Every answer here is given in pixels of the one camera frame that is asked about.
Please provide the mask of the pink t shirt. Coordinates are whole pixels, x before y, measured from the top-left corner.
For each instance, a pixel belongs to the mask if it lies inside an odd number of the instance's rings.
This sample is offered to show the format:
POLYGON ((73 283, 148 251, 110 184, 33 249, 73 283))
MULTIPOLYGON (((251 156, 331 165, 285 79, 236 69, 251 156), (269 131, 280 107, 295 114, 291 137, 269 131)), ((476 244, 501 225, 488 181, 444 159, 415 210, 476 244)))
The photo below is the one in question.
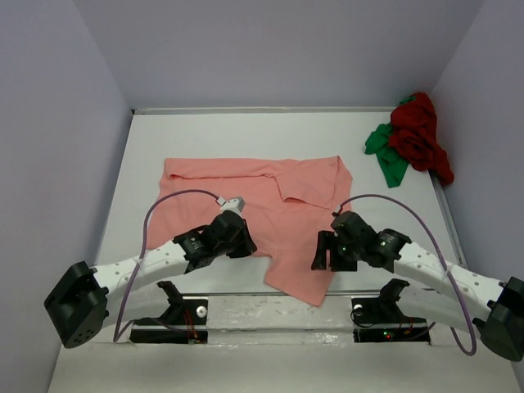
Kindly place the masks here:
POLYGON ((208 224, 218 213, 212 196, 242 197, 258 256, 271 259, 264 282, 320 306, 333 274, 313 270, 318 232, 350 195, 352 176, 339 156, 311 160, 239 158, 165 160, 161 203, 147 230, 147 248, 208 224))

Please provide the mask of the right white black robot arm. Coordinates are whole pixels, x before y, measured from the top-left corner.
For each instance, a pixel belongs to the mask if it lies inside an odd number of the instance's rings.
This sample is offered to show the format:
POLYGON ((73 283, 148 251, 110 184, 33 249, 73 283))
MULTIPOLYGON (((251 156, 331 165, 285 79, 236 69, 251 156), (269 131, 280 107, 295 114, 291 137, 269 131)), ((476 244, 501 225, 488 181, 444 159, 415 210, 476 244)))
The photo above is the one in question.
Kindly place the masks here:
POLYGON ((523 281, 507 282, 440 260, 408 236, 375 231, 359 215, 336 215, 318 233, 313 270, 354 272, 358 262, 394 274, 380 291, 377 312, 387 321, 424 318, 479 338, 499 357, 523 359, 523 281))

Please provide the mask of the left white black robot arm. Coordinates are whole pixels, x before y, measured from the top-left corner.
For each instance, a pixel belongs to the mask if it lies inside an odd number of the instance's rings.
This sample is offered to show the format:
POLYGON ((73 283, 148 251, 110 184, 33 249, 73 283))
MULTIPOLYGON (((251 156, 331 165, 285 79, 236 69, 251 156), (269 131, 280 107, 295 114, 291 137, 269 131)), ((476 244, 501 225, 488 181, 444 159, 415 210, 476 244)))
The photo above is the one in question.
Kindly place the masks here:
POLYGON ((164 245, 114 264, 71 265, 44 301, 62 345, 72 349, 103 328, 152 318, 176 321, 184 309, 174 276, 209 266, 216 258, 245 258, 257 250, 247 222, 225 210, 210 224, 180 234, 164 245))

